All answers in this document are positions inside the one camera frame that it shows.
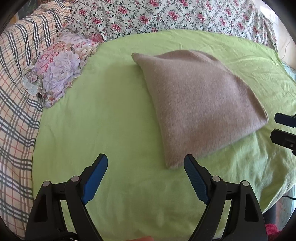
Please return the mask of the person's left hand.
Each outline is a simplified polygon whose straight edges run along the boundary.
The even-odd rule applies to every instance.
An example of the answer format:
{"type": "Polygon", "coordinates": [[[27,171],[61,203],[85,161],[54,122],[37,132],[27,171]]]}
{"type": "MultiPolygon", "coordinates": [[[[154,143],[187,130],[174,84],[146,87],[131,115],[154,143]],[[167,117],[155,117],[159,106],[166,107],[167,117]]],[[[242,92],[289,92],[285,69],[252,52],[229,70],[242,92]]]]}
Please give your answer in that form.
{"type": "Polygon", "coordinates": [[[154,241],[154,239],[153,237],[147,236],[147,237],[136,238],[128,241],[154,241]]]}

